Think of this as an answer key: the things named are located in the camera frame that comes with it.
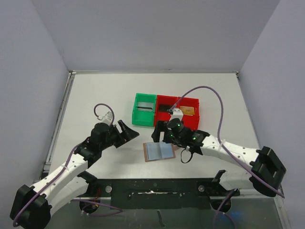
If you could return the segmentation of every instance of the red plastic container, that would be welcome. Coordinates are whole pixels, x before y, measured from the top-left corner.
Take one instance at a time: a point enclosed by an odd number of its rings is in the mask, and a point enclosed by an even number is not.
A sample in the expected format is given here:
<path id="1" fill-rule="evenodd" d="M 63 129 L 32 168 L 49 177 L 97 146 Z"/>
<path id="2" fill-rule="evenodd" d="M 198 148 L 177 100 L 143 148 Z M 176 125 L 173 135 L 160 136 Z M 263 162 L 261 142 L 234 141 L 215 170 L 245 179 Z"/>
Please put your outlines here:
<path id="1" fill-rule="evenodd" d="M 193 98 L 183 98 L 178 104 L 177 108 L 180 108 L 180 106 L 191 106 L 194 108 L 195 115 L 183 115 L 182 121 L 183 125 L 192 129 L 197 130 L 199 125 L 199 99 L 193 99 Z"/>
<path id="2" fill-rule="evenodd" d="M 170 120 L 171 115 L 167 113 L 166 110 L 171 108 L 178 101 L 178 99 L 180 99 L 180 97 L 157 95 L 156 110 L 154 114 L 154 126 L 156 126 L 156 123 L 159 120 Z M 200 120 L 199 99 L 183 98 L 177 105 L 177 108 L 180 108 L 180 106 L 190 106 L 194 108 L 195 114 L 192 116 L 184 115 L 182 121 L 184 126 L 192 130 L 197 130 Z"/>
<path id="3" fill-rule="evenodd" d="M 154 123 L 153 123 L 154 126 L 156 126 L 157 121 L 170 120 L 171 115 L 168 112 L 166 112 L 166 106 L 171 108 L 177 102 L 177 100 L 178 97 L 157 95 L 157 103 L 156 103 L 156 110 L 154 113 Z"/>

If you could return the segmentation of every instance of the white wall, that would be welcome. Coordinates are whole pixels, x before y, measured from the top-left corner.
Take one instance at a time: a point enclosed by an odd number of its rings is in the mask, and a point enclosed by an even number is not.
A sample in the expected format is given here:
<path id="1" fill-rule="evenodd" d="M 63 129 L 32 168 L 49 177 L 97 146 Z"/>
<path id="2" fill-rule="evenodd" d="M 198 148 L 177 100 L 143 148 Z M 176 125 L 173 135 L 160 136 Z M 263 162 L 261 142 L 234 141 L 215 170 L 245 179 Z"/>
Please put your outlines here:
<path id="1" fill-rule="evenodd" d="M 69 70 L 240 70 L 279 0 L 32 0 Z"/>
<path id="2" fill-rule="evenodd" d="M 68 72 L 30 0 L 0 1 L 0 228 L 17 189 L 38 178 Z"/>
<path id="3" fill-rule="evenodd" d="M 287 168 L 285 206 L 305 225 L 305 1 L 281 0 L 241 69 L 240 83 L 261 145 Z"/>

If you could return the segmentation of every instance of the metal screw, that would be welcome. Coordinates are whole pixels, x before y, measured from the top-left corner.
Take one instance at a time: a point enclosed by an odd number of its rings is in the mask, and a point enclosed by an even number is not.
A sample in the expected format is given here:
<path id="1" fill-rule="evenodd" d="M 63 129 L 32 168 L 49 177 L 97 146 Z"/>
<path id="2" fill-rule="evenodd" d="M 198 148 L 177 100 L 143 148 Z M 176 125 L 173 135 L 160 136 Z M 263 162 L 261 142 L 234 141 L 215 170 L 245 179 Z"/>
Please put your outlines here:
<path id="1" fill-rule="evenodd" d="M 204 192 L 204 186 L 203 186 L 203 185 L 200 185 L 200 186 L 198 187 L 198 190 L 199 190 L 200 192 Z"/>
<path id="2" fill-rule="evenodd" d="M 106 186 L 105 191 L 106 191 L 107 193 L 110 193 L 110 192 L 112 191 L 112 187 L 109 186 L 109 185 Z"/>

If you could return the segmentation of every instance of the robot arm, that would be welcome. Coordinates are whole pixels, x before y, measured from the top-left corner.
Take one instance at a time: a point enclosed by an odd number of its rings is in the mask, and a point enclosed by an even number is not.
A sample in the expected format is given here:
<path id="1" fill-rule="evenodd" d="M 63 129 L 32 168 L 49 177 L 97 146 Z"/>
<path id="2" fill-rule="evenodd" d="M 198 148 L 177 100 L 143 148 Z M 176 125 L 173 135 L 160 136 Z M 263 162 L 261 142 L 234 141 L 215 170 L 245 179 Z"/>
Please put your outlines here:
<path id="1" fill-rule="evenodd" d="M 191 130 L 182 123 L 183 113 L 180 109 L 173 110 L 170 121 L 158 121 L 152 134 L 154 142 L 159 142 L 160 132 L 164 132 L 163 141 L 172 143 L 176 146 L 184 148 L 191 153 L 206 156 L 214 156 L 229 163 L 239 164 L 223 149 L 218 138 L 201 130 Z M 275 189 L 279 189 L 282 179 L 286 173 L 286 169 L 274 151 L 268 147 L 262 150 L 246 148 L 222 141 L 222 144 L 233 154 L 233 156 L 241 161 L 243 165 L 250 169 L 260 179 Z M 246 172 L 239 175 L 229 177 L 226 173 L 220 179 L 220 184 L 226 189 L 233 188 L 255 188 L 263 195 L 274 197 L 275 193 L 265 187 L 256 178 L 250 176 Z"/>
<path id="2" fill-rule="evenodd" d="M 68 163 L 62 164 L 31 187 L 23 185 L 18 189 L 10 213 L 11 219 L 17 217 L 15 221 L 18 225 L 25 229 L 45 228 L 51 215 L 86 192 L 89 182 L 84 174 L 88 174 L 85 170 L 101 158 L 103 150 L 111 146 L 118 148 L 139 136 L 138 132 L 127 127 L 122 120 L 118 121 L 121 133 L 116 125 L 109 125 L 112 119 L 109 113 L 99 119 L 102 122 L 94 126 L 90 137 L 75 147 Z"/>

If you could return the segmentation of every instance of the green plastic container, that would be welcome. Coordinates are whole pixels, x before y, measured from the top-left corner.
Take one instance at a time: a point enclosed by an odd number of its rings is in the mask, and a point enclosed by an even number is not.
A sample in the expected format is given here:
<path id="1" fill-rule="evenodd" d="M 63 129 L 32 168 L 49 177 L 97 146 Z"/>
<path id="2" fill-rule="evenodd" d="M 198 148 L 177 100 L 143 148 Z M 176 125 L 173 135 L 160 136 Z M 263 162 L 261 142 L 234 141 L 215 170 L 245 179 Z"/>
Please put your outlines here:
<path id="1" fill-rule="evenodd" d="M 141 109 L 140 103 L 152 103 L 149 108 L 151 109 Z M 133 125 L 143 125 L 143 126 L 153 126 L 154 113 L 156 109 L 157 95 L 156 94 L 140 94 L 137 93 L 135 96 L 135 101 L 132 111 L 132 124 Z"/>

